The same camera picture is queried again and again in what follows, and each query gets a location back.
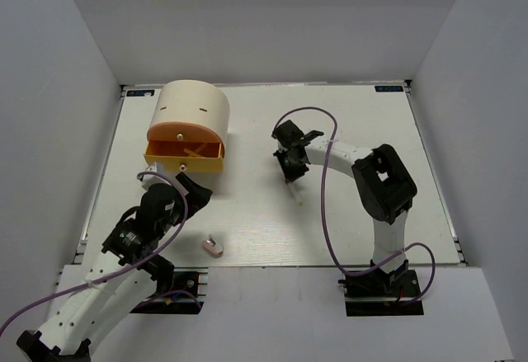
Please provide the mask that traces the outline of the beige orange drawer container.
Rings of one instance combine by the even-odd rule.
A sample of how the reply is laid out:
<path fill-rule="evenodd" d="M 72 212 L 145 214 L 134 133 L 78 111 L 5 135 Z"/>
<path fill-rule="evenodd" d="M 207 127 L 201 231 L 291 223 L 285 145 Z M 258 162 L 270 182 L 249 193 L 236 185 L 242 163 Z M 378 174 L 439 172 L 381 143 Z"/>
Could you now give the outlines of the beige orange drawer container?
<path fill-rule="evenodd" d="M 168 172 L 221 173 L 230 117 L 229 100 L 218 87 L 197 80 L 177 80 L 160 91 L 147 131 L 144 159 Z M 189 157 L 202 143 L 202 158 Z"/>

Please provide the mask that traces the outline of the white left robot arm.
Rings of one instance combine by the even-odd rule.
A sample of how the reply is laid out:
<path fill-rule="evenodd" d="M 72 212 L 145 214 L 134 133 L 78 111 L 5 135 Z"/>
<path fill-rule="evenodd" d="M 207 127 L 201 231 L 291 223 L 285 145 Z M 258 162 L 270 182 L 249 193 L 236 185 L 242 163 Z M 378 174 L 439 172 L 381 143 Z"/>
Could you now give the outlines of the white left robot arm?
<path fill-rule="evenodd" d="M 184 173 L 154 177 L 138 205 L 127 209 L 101 245 L 83 282 L 64 292 L 63 306 L 16 345 L 29 361 L 89 361 L 104 337 L 146 298 L 168 294 L 175 266 L 161 255 L 212 190 Z"/>

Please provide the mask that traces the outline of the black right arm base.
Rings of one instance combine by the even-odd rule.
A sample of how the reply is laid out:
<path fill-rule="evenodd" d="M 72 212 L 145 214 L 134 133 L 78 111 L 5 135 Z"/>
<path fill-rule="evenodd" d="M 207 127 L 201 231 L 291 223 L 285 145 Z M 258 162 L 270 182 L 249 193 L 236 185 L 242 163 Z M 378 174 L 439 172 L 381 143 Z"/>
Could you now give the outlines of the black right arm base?
<path fill-rule="evenodd" d="M 408 270 L 390 288 L 385 288 L 373 273 L 337 282 L 344 290 L 348 317 L 423 316 L 422 301 L 410 303 L 421 289 L 415 270 Z"/>

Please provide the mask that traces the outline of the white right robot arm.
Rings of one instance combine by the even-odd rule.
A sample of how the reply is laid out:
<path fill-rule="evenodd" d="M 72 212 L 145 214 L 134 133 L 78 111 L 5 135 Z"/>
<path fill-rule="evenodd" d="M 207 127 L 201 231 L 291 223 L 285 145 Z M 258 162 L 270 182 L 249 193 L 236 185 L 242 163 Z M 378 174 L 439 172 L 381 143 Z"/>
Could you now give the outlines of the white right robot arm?
<path fill-rule="evenodd" d="M 349 277 L 369 275 L 379 293 L 393 294 L 401 287 L 402 275 L 408 270 L 405 224 L 417 195 L 417 186 L 395 149 L 386 143 L 377 148 L 359 148 L 325 139 L 323 132 L 317 130 L 306 134 L 291 120 L 276 126 L 271 137 L 278 143 L 273 156 L 277 158 L 286 182 L 291 184 L 300 179 L 310 166 L 323 168 L 321 221 L 335 266 Z M 361 204 L 373 220 L 374 250 L 367 270 L 345 270 L 332 248 L 325 208 L 329 169 L 349 176 L 356 183 Z"/>

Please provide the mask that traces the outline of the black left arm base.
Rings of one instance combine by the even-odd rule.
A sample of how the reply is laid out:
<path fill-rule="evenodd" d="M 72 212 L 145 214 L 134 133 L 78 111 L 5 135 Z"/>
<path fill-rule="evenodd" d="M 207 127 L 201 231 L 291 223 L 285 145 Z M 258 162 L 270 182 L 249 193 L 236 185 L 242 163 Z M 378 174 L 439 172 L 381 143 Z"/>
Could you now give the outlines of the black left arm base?
<path fill-rule="evenodd" d="M 161 296 L 149 296 L 134 314 L 198 315 L 205 302 L 208 270 L 175 270 L 172 287 Z"/>

